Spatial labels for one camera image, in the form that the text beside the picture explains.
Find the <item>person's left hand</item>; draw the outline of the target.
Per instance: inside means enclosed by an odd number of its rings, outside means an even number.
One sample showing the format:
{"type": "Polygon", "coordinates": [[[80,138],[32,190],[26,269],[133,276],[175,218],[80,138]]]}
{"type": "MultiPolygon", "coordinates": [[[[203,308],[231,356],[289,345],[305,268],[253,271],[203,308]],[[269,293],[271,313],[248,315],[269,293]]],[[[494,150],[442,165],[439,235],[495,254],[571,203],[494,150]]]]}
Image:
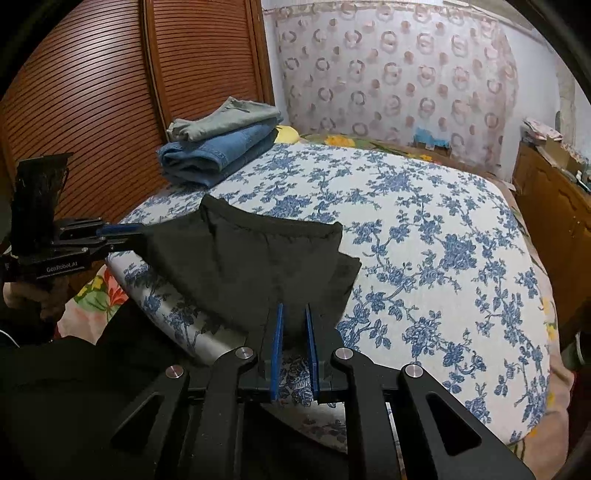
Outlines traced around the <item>person's left hand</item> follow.
{"type": "Polygon", "coordinates": [[[29,310],[36,312],[42,320],[59,320],[69,300],[68,289],[69,279],[58,277],[50,279],[48,284],[7,282],[2,294],[5,305],[12,310],[29,310]]]}

